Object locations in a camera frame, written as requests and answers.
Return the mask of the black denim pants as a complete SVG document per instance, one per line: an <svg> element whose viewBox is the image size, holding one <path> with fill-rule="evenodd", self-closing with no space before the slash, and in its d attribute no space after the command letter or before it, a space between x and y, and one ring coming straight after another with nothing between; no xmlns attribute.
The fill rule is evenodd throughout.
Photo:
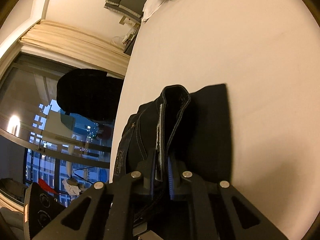
<svg viewBox="0 0 320 240"><path fill-rule="evenodd" d="M168 239L170 205L168 159L205 181L228 181L232 172L231 118L227 87L204 87L189 93L181 85L165 87L160 96L129 117L118 146L113 182L137 169L155 150L154 174L135 188L133 227Z"/></svg>

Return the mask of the large night window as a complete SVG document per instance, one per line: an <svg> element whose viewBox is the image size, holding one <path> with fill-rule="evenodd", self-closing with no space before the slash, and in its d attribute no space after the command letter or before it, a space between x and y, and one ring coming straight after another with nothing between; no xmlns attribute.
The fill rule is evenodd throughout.
<svg viewBox="0 0 320 240"><path fill-rule="evenodd" d="M44 181L65 206L109 180L122 79L19 53L1 78L1 189Z"/></svg>

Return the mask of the beige curtain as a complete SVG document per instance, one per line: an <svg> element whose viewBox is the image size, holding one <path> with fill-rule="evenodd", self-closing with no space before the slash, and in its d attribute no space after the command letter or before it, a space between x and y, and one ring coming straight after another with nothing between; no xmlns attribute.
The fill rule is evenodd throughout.
<svg viewBox="0 0 320 240"><path fill-rule="evenodd" d="M130 57L110 41L79 28L41 20L21 38L23 45L58 53L124 77Z"/></svg>

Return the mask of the dark nightstand with clutter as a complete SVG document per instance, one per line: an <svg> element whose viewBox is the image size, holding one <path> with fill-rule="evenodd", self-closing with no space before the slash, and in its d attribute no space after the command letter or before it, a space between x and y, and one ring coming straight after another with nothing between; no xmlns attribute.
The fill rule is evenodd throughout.
<svg viewBox="0 0 320 240"><path fill-rule="evenodd" d="M111 43L114 46L122 49L124 54L131 56L140 29L140 23L133 21L131 18L123 16L120 19L119 24L128 25L130 30L124 36L115 36L112 38Z"/></svg>

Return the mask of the white bed sheet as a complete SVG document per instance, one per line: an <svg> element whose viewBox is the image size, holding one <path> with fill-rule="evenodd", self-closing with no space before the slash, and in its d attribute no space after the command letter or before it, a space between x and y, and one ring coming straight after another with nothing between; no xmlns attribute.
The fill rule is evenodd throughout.
<svg viewBox="0 0 320 240"><path fill-rule="evenodd" d="M319 213L319 26L301 0L168 0L138 33L112 158L129 116L167 85L226 83L232 184L289 239Z"/></svg>

